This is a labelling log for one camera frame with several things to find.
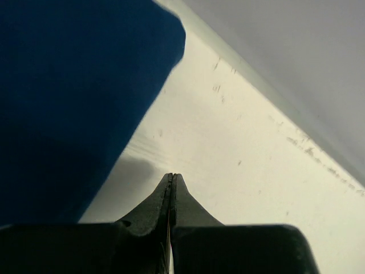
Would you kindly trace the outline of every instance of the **black tool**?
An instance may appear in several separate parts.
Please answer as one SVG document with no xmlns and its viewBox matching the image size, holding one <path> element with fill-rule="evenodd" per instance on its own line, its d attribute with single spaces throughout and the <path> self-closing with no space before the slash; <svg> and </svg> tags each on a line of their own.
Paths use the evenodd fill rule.
<svg viewBox="0 0 365 274">
<path fill-rule="evenodd" d="M 12 225 L 0 230 L 0 273 L 318 273 L 290 225 L 224 226 L 180 174 L 107 224 Z"/>
</svg>

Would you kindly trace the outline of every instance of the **white surface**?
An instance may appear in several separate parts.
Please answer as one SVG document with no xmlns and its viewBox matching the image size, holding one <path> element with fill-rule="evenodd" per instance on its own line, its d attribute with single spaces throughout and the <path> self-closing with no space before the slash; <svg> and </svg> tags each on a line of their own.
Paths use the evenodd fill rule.
<svg viewBox="0 0 365 274">
<path fill-rule="evenodd" d="M 296 225 L 322 273 L 364 273 L 364 188 L 183 23 L 183 61 L 82 222 L 120 218 L 179 172 L 223 223 Z"/>
<path fill-rule="evenodd" d="M 365 184 L 365 2 L 183 1 L 278 95 L 260 92 Z"/>
</svg>

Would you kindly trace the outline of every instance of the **blue fabric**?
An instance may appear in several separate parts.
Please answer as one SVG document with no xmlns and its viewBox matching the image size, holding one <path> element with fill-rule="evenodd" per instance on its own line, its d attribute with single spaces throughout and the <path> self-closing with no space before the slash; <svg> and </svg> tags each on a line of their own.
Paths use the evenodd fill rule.
<svg viewBox="0 0 365 274">
<path fill-rule="evenodd" d="M 0 1 L 0 225 L 78 221 L 184 43 L 150 0 Z"/>
</svg>

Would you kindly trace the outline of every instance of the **scuff mark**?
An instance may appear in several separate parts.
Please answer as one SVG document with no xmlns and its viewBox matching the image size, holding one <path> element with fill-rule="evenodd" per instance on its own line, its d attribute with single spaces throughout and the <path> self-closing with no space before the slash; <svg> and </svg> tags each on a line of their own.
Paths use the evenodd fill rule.
<svg viewBox="0 0 365 274">
<path fill-rule="evenodd" d="M 327 170 L 328 170 L 330 173 L 332 173 L 332 174 L 336 174 L 336 171 L 335 171 L 333 168 L 331 168 L 331 167 L 329 167 Z"/>
<path fill-rule="evenodd" d="M 221 61 L 221 58 L 219 57 L 219 58 L 218 58 L 218 62 L 217 62 L 217 63 L 216 63 L 216 65 L 213 67 L 213 71 L 217 69 L 218 64 L 219 64 L 219 62 L 220 62 L 220 61 Z"/>
<path fill-rule="evenodd" d="M 216 85 L 213 86 L 213 91 L 215 91 L 215 92 L 219 92 L 220 89 L 221 89 L 220 84 L 216 84 Z"/>
<path fill-rule="evenodd" d="M 287 137 L 286 140 L 290 143 L 292 143 L 293 145 L 297 145 L 298 144 L 298 141 L 297 140 L 294 140 L 293 138 L 291 137 Z"/>
<path fill-rule="evenodd" d="M 305 150 L 305 153 L 307 153 L 309 156 L 313 157 L 313 149 L 314 147 L 309 147 Z"/>
</svg>

